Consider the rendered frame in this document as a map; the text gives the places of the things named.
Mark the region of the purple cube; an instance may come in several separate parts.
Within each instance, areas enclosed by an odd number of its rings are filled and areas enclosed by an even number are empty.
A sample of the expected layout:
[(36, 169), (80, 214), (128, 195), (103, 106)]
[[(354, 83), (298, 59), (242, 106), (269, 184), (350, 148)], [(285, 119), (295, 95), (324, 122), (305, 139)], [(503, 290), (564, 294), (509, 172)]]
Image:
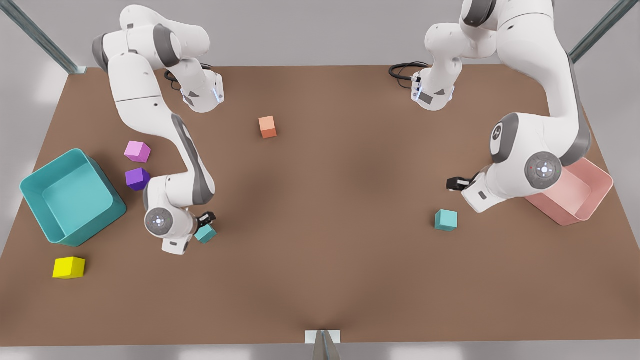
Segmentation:
[(143, 191), (151, 180), (151, 175), (139, 167), (125, 173), (126, 186), (133, 191)]

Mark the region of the pink cube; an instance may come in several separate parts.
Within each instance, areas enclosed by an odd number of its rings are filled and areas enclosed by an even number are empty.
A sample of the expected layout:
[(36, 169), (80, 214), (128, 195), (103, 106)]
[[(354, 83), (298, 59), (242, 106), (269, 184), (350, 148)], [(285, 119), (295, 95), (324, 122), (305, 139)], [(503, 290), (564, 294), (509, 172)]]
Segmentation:
[(133, 162), (146, 163), (150, 157), (151, 149), (141, 141), (129, 141), (124, 155)]

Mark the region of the pink square bin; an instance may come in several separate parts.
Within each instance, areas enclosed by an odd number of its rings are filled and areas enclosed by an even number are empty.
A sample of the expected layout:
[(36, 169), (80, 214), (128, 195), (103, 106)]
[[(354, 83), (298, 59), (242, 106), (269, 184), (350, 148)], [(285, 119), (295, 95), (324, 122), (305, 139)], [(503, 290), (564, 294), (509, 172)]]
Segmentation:
[(610, 174), (582, 158), (564, 167), (553, 187), (525, 199), (557, 224), (569, 226), (588, 221), (613, 186)]

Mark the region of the teal square bin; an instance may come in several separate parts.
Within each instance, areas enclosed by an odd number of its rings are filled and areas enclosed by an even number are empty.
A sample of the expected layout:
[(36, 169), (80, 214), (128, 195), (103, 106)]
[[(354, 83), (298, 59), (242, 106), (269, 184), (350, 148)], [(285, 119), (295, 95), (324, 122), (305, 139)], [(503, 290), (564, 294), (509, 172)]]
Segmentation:
[(77, 248), (127, 210), (114, 185), (79, 148), (28, 175), (19, 186), (46, 239)]

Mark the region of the yellow cube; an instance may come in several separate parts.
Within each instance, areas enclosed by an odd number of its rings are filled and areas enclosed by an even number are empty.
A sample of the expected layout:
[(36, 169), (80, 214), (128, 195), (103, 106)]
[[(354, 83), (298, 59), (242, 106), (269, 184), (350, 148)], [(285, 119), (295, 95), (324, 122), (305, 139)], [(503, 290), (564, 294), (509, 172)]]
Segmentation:
[(65, 257), (56, 259), (52, 277), (59, 280), (82, 278), (85, 273), (86, 259), (79, 257)]

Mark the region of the silver frame post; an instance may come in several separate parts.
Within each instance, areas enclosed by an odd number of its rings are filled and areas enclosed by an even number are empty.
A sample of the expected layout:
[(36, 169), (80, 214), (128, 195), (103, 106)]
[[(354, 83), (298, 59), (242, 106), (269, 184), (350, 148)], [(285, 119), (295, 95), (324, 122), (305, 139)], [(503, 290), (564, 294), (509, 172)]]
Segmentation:
[(340, 330), (306, 330), (305, 344), (313, 344), (311, 360), (341, 360), (336, 344), (341, 343)]
[(571, 61), (575, 64), (582, 59), (582, 57), (638, 3), (640, 3), (640, 0), (618, 0), (568, 53)]
[(0, 10), (69, 75), (84, 75), (87, 72), (86, 66), (75, 64), (14, 0), (0, 0)]

